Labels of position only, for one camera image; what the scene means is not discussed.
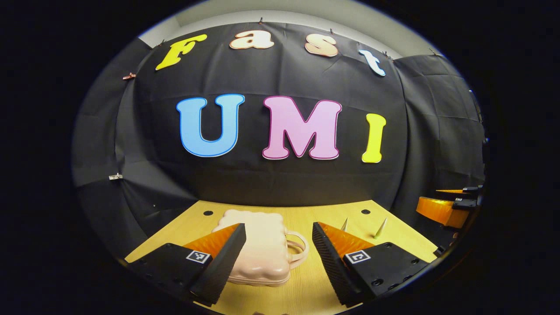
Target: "pink handbag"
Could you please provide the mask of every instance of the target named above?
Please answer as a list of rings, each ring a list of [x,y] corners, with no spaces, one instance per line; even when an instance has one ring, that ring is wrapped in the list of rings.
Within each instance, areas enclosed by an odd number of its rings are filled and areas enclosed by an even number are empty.
[[[280,214],[227,210],[212,232],[236,223],[245,223],[246,241],[235,261],[229,281],[237,284],[256,286],[280,286],[290,279],[290,270],[299,266],[307,258],[309,244],[298,232],[289,231],[284,226]],[[286,239],[295,235],[300,243]],[[299,254],[290,254],[288,245],[302,249]]]

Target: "letter m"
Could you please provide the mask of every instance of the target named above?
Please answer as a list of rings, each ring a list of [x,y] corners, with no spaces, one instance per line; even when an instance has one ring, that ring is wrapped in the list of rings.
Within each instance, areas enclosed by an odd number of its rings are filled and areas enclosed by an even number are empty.
[[[288,96],[271,96],[264,100],[270,109],[270,138],[263,157],[269,160],[285,159],[290,152],[284,147],[284,134],[292,145],[293,152],[301,158],[311,139],[315,146],[309,156],[318,160],[338,157],[337,119],[342,106],[330,100],[319,101],[307,121],[304,120],[296,103]]]

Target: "blue letter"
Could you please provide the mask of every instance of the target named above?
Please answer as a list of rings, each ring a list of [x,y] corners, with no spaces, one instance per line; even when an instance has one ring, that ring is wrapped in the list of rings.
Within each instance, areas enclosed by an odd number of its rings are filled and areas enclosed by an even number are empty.
[[[385,76],[385,71],[383,71],[383,69],[381,69],[377,64],[380,62],[379,59],[375,58],[374,55],[372,55],[369,51],[367,50],[358,50],[358,52],[362,55],[364,55],[366,57],[366,61],[367,64],[370,65],[370,68],[375,71],[375,73],[377,73],[378,75],[384,77]]]
[[[200,117],[206,99],[192,98],[177,104],[180,113],[181,142],[187,151],[196,156],[210,158],[228,153],[237,143],[237,122],[239,105],[245,101],[240,94],[224,94],[216,98],[222,108],[222,136],[218,140],[207,141],[200,132]]]

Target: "bag handle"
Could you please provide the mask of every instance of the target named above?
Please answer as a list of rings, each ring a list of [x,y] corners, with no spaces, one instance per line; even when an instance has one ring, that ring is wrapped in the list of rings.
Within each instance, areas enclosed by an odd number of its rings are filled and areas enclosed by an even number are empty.
[[[302,262],[304,262],[305,259],[307,258],[307,254],[309,253],[309,244],[307,243],[307,240],[305,239],[305,237],[303,235],[301,235],[300,233],[296,232],[296,231],[288,231],[288,233],[286,233],[286,235],[295,235],[295,236],[299,237],[304,243],[303,245],[301,245],[300,243],[296,243],[296,242],[293,242],[291,240],[287,240],[287,243],[289,245],[299,247],[303,250],[303,252],[301,252],[299,254],[293,254],[292,255],[292,261],[290,262],[290,269],[294,269],[295,267],[299,266]]]

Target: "wooden table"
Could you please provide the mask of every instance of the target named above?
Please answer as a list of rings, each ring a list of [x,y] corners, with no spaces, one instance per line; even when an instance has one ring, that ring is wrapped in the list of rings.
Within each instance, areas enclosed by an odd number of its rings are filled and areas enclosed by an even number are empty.
[[[198,201],[142,243],[125,260],[133,262],[165,243],[184,245],[201,238],[218,225],[218,221],[228,209],[279,213],[284,217],[284,224],[288,230],[297,231],[307,238],[310,250],[307,260],[291,271],[290,280],[283,286],[274,288],[228,282],[218,303],[210,308],[223,314],[251,315],[258,312],[265,315],[332,315],[347,310],[348,308],[338,302],[311,240],[312,224],[316,221],[341,228],[348,218],[347,232],[363,240],[372,244],[392,242],[427,262],[436,258],[433,252],[437,247],[434,244],[371,200],[315,207],[254,207]],[[363,214],[363,209],[371,213]],[[203,212],[208,210],[214,214],[203,215]],[[385,218],[388,219],[383,233],[379,239],[374,239],[373,235]],[[289,235],[288,239],[301,243],[292,235]]]

